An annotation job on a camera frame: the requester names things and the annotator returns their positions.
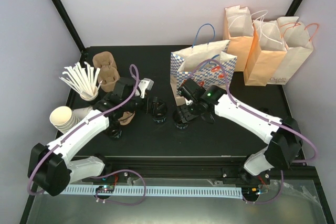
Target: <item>red logo on bag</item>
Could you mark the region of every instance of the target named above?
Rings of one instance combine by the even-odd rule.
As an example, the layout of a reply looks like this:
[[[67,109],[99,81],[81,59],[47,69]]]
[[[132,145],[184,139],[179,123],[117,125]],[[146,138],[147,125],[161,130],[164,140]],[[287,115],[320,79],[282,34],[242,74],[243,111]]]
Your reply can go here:
[[[217,67],[214,67],[213,69],[211,69],[211,72],[214,73],[214,72],[217,72],[221,69],[220,66],[217,66]]]

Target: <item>perforated metal strip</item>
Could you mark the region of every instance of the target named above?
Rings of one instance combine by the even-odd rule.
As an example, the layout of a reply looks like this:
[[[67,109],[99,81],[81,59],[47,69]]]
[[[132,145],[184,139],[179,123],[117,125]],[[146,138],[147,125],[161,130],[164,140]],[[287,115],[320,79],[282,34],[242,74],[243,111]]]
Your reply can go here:
[[[61,193],[66,195],[94,195],[98,185],[68,185]],[[212,197],[242,199],[242,189],[234,187],[180,187],[147,186],[146,196],[161,197]],[[143,186],[116,186],[113,193],[99,195],[142,196]]]

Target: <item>gray wall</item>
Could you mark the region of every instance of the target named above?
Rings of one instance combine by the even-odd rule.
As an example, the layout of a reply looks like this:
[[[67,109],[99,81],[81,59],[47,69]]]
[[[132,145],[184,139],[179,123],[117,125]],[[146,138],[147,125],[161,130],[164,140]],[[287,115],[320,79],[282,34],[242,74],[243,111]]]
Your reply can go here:
[[[304,0],[297,11],[306,25],[319,23],[314,52],[288,82],[285,92],[301,131],[319,149],[316,165],[336,219],[336,0]],[[306,156],[311,149],[304,149]]]
[[[211,23],[223,37],[224,7],[268,9],[268,18],[286,13],[292,0],[62,0],[87,46],[188,45],[199,26]],[[198,42],[212,38],[205,28]]]
[[[0,223],[19,223],[31,148],[55,139],[49,123],[68,87],[58,76],[80,53],[51,0],[0,0]]]

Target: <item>black table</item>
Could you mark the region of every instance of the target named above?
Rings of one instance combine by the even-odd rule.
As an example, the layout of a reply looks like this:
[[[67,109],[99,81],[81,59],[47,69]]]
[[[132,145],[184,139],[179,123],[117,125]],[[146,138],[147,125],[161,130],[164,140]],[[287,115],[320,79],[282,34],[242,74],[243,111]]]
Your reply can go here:
[[[90,47],[86,59],[92,64],[95,54],[109,51],[113,54],[120,76],[129,77],[129,65],[138,67],[140,78],[150,78],[154,87],[150,95],[166,101],[169,112],[163,124],[156,124],[150,115],[136,113],[129,125],[122,128],[122,137],[111,140],[103,133],[97,135],[77,156],[100,153],[104,156],[246,156],[265,147],[265,143],[253,133],[225,118],[215,116],[215,124],[207,124],[201,118],[179,130],[172,120],[175,100],[170,86],[170,52],[188,46],[115,46]],[[243,73],[236,72],[230,85],[232,94],[257,109],[268,108],[274,116],[285,118],[290,114],[281,86],[251,87],[244,85]],[[73,109],[88,104],[74,94],[69,98]]]

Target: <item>cup of straws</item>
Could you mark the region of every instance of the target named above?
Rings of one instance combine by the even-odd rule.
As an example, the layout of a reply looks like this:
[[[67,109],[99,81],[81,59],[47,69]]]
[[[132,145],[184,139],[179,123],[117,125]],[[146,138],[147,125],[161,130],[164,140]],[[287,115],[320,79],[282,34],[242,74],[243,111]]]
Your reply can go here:
[[[79,62],[74,67],[64,67],[67,71],[62,74],[67,75],[67,77],[60,77],[60,79],[75,90],[83,100],[90,105],[95,105],[100,100],[98,90],[101,82],[96,86],[100,68],[97,68],[96,73],[94,73],[94,67],[91,67],[87,62],[84,62],[84,64],[86,68],[82,68]]]

